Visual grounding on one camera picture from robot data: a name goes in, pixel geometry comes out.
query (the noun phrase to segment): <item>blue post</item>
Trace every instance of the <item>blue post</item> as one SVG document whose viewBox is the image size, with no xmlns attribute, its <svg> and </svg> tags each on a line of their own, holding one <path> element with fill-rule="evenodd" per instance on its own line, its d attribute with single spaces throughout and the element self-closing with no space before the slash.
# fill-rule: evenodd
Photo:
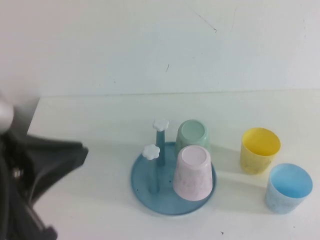
<svg viewBox="0 0 320 240">
<path fill-rule="evenodd" d="M 148 164 L 148 187 L 151 194 L 159 192 L 158 172 L 157 172 L 158 159 L 147 160 Z"/>
<path fill-rule="evenodd" d="M 166 164 L 165 161 L 165 131 L 156 131 L 156 142 L 155 145 L 160 148 L 159 157 L 156 159 L 158 167 L 162 167 Z"/>
</svg>

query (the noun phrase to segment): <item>white table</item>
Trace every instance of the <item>white table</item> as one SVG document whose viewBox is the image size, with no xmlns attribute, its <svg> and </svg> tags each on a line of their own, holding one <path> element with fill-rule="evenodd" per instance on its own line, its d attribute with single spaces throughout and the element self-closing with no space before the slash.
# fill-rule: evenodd
<svg viewBox="0 0 320 240">
<path fill-rule="evenodd" d="M 187 119 L 210 130 L 217 186 L 209 202 L 188 215 L 154 213 L 131 190 L 132 165 L 144 145 L 155 143 L 152 123 L 159 117 L 170 121 L 167 141 Z M 298 164 L 313 179 L 312 193 L 290 214 L 265 206 L 272 166 L 261 175 L 240 168 L 242 134 L 257 126 L 281 140 L 272 166 Z M 320 239 L 320 90 L 45 97 L 29 134 L 79 140 L 89 148 L 84 165 L 34 206 L 59 240 Z"/>
</svg>

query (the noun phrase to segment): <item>pink cup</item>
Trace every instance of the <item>pink cup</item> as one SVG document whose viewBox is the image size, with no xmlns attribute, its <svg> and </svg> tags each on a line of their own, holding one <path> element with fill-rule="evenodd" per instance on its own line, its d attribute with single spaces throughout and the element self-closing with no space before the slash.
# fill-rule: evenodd
<svg viewBox="0 0 320 240">
<path fill-rule="evenodd" d="M 199 201 L 212 191 L 212 168 L 209 152 L 198 145 L 189 145 L 178 154 L 173 189 L 183 199 Z"/>
</svg>

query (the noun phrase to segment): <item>mint green cup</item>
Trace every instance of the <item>mint green cup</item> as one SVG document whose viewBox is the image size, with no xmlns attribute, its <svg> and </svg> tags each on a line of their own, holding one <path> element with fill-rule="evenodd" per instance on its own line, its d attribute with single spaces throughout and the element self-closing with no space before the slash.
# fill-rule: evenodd
<svg viewBox="0 0 320 240">
<path fill-rule="evenodd" d="M 175 156 L 189 145 L 199 145 L 211 154 L 209 131 L 199 120 L 187 120 L 180 125 L 175 142 Z"/>
</svg>

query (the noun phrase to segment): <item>blue base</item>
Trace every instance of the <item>blue base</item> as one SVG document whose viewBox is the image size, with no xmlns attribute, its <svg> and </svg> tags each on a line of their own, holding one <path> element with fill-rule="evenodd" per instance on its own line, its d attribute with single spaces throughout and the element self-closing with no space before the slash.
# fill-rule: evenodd
<svg viewBox="0 0 320 240">
<path fill-rule="evenodd" d="M 159 192 L 151 194 L 148 190 L 148 164 L 142 154 L 135 161 L 131 172 L 131 185 L 136 197 L 149 209 L 165 215 L 183 215 L 202 207 L 212 196 L 217 183 L 216 172 L 212 166 L 212 191 L 205 199 L 188 201 L 176 194 L 173 181 L 177 159 L 175 142 L 165 143 L 165 166 L 158 167 Z"/>
</svg>

